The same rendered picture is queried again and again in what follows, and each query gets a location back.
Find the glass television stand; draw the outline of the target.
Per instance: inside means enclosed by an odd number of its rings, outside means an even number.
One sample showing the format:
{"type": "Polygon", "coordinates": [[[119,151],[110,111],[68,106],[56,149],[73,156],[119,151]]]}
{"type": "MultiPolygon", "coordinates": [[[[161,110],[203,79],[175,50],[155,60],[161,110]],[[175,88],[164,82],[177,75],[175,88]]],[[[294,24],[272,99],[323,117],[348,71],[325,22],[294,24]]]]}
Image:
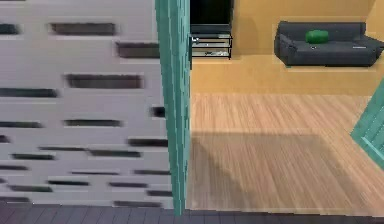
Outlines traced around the glass television stand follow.
{"type": "Polygon", "coordinates": [[[233,37],[230,33],[224,34],[193,34],[193,57],[232,57],[233,37]]]}

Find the black television set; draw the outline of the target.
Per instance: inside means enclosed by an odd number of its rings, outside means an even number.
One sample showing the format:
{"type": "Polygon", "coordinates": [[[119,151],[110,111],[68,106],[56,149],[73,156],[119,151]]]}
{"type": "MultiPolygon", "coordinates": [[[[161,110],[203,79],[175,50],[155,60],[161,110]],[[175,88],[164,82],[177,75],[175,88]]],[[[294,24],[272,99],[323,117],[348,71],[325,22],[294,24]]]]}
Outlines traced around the black television set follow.
{"type": "Polygon", "coordinates": [[[193,34],[231,31],[234,0],[190,0],[190,27],[193,34]]]}

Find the green cushion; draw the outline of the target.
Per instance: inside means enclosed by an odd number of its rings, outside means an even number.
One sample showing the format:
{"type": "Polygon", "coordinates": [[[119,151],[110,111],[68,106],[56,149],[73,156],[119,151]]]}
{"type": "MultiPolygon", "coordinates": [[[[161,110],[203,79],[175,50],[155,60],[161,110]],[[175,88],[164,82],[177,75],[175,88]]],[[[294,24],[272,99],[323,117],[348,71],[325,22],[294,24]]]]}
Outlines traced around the green cushion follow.
{"type": "Polygon", "coordinates": [[[329,40],[326,30],[310,30],[305,34],[305,41],[309,44],[323,44],[329,40]]]}

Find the dark grey sofa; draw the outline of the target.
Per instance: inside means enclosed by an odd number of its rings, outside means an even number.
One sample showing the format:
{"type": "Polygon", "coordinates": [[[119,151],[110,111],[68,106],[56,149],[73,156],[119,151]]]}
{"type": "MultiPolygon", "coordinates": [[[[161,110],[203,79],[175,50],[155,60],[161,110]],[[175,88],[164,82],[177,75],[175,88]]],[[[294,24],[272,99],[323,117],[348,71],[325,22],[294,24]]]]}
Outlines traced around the dark grey sofa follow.
{"type": "Polygon", "coordinates": [[[286,66],[371,67],[384,51],[384,41],[365,32],[365,22],[280,21],[274,53],[286,66]],[[310,30],[326,30],[329,40],[307,43],[305,34],[310,30]]]}

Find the teal door frame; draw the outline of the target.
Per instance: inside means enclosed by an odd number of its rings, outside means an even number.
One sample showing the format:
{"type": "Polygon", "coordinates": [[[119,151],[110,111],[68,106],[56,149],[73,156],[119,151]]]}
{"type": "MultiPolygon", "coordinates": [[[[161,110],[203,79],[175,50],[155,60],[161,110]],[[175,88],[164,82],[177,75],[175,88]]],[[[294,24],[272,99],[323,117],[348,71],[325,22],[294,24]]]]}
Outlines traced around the teal door frame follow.
{"type": "Polygon", "coordinates": [[[186,210],[190,157],[190,0],[155,0],[174,213],[186,210]]]}

